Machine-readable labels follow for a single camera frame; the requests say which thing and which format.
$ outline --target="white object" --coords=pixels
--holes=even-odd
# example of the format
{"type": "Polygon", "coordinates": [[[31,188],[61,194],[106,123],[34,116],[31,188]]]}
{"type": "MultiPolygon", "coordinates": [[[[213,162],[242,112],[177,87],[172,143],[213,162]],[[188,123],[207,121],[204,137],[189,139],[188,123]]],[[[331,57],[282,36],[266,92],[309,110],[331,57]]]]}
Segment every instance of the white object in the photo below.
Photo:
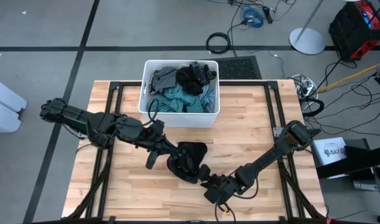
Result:
{"type": "MultiPolygon", "coordinates": [[[[345,145],[346,144],[343,138],[329,138],[313,141],[313,147],[315,148],[317,156],[322,165],[331,164],[333,162],[345,159],[345,145]]],[[[347,175],[340,174],[329,177],[329,179],[345,176],[347,175]]]]}
{"type": "Polygon", "coordinates": [[[17,131],[20,124],[18,114],[0,103],[0,133],[17,131]]]}
{"type": "MultiPolygon", "coordinates": [[[[181,68],[189,66],[194,60],[148,60],[145,63],[143,72],[143,80],[141,82],[139,112],[149,121],[147,104],[151,100],[151,95],[148,91],[150,77],[155,70],[160,70],[163,67],[181,68]]],[[[215,107],[213,113],[162,113],[157,114],[156,119],[164,121],[166,127],[173,128],[210,128],[219,113],[221,108],[219,101],[219,69],[215,61],[198,60],[199,65],[208,65],[211,71],[217,73],[216,78],[211,80],[211,88],[214,88],[215,107]]]]}
{"type": "Polygon", "coordinates": [[[19,112],[27,107],[27,101],[17,93],[11,91],[8,87],[0,82],[0,103],[12,110],[19,112]]]}
{"type": "Polygon", "coordinates": [[[319,32],[306,28],[297,40],[301,31],[302,28],[297,28],[290,34],[290,43],[297,51],[308,55],[315,55],[324,51],[326,43],[319,32]]]}

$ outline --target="teal towel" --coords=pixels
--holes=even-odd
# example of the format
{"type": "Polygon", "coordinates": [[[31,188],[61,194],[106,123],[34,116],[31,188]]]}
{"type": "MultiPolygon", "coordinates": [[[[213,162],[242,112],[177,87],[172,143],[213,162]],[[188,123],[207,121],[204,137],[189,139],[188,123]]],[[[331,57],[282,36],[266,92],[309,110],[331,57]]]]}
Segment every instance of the teal towel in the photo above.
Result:
{"type": "MultiPolygon", "coordinates": [[[[150,102],[158,99],[158,112],[182,113],[186,109],[188,113],[203,113],[200,97],[185,93],[178,83],[174,88],[167,88],[163,94],[153,95],[150,102]]],[[[156,111],[157,103],[153,103],[151,111],[156,111]]]]}

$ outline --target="yellow cable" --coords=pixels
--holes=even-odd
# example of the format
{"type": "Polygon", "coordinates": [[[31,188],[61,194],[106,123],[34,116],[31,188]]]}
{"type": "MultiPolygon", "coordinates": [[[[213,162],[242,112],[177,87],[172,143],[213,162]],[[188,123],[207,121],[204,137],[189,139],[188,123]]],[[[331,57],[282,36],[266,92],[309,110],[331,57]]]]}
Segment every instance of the yellow cable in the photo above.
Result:
{"type": "Polygon", "coordinates": [[[316,91],[315,94],[321,93],[321,92],[323,92],[323,91],[325,91],[325,90],[327,90],[327,89],[329,89],[329,88],[331,88],[331,87],[333,87],[333,86],[336,86],[336,85],[338,85],[338,84],[340,84],[340,83],[342,83],[342,82],[345,82],[346,80],[349,80],[349,79],[351,79],[351,78],[358,77],[358,76],[360,76],[360,75],[362,75],[362,74],[364,74],[364,73],[366,73],[366,72],[368,72],[368,71],[371,71],[371,70],[375,69],[378,65],[380,65],[380,63],[377,64],[377,65],[373,65],[372,67],[366,68],[366,69],[364,69],[363,71],[358,72],[358,73],[356,73],[356,74],[354,74],[354,75],[351,75],[351,76],[348,76],[348,77],[346,77],[346,78],[343,78],[343,79],[341,79],[340,81],[334,82],[333,84],[330,84],[330,85],[324,87],[322,90],[316,91]]]}

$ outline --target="white stand base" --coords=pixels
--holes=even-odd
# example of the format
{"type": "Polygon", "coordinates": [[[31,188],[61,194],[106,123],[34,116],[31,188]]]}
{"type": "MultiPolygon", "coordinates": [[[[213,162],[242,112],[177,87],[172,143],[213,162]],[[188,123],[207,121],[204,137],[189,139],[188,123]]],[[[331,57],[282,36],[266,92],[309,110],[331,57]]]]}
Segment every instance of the white stand base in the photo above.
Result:
{"type": "Polygon", "coordinates": [[[290,34],[291,45],[299,52],[314,55],[321,53],[325,47],[325,41],[319,32],[306,28],[299,40],[297,38],[301,32],[302,28],[297,28],[293,30],[290,34]]]}

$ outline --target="blue cable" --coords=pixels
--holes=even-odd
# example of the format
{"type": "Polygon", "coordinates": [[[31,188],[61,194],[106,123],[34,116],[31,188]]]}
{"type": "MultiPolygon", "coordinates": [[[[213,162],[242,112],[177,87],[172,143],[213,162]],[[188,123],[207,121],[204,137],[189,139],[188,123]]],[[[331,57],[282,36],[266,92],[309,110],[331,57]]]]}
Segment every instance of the blue cable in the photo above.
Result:
{"type": "Polygon", "coordinates": [[[252,7],[242,12],[242,20],[247,21],[247,24],[254,28],[261,28],[264,25],[264,19],[264,15],[252,7]]]}

